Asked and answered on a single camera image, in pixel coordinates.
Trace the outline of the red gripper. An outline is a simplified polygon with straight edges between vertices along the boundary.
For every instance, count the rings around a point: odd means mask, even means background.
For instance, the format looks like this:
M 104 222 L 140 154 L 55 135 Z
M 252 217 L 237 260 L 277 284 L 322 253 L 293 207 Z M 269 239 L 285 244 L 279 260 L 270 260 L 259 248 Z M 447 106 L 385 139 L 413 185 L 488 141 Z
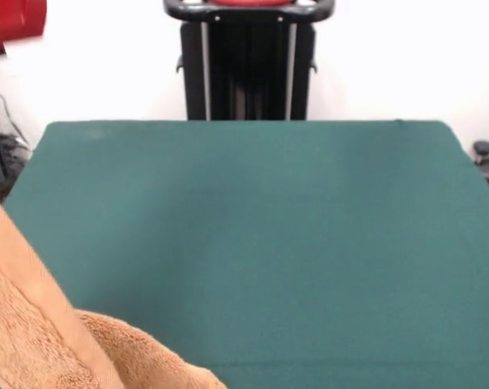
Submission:
M 46 13 L 46 0 L 0 0 L 0 55 L 7 42 L 41 36 Z

